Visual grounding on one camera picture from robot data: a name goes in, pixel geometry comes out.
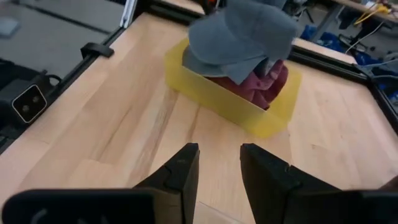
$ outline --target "red cloth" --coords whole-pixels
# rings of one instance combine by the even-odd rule
[[[288,73],[283,61],[278,60],[267,75],[259,78],[251,72],[240,85],[228,77],[208,79],[266,110],[286,84]]]

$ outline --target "wood grain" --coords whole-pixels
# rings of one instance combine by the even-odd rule
[[[137,18],[115,55],[99,58],[0,156],[0,202],[32,188],[132,187],[186,142],[201,150],[197,200],[244,223],[254,223],[244,142],[342,189],[377,188],[398,174],[398,137],[365,87],[286,62],[303,75],[293,118],[260,139],[165,85],[165,52],[186,36],[186,27]]]

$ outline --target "baseball cap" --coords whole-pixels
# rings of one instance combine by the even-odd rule
[[[267,1],[229,0],[221,11],[194,22],[188,37],[197,59],[225,65],[262,56],[286,59],[296,31],[297,23],[279,6],[267,5]]]
[[[182,55],[182,65],[204,77],[229,77],[236,84],[241,84],[254,68],[265,59],[265,56],[243,60],[239,63],[212,65],[197,59],[188,46]]]

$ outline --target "black clip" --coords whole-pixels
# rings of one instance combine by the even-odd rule
[[[96,44],[89,42],[87,43],[84,47],[80,49],[81,56],[85,58],[88,55],[94,55],[94,56],[104,56],[107,58],[110,58],[114,54],[114,50],[102,45],[102,44]]]

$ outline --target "yellow plastic container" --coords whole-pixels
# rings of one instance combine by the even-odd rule
[[[270,104],[271,107],[264,111],[183,67],[182,54],[188,44],[188,39],[184,39],[166,53],[166,82],[170,87],[257,136],[268,137],[287,127],[292,118],[302,78],[298,71],[289,67],[285,87]]]

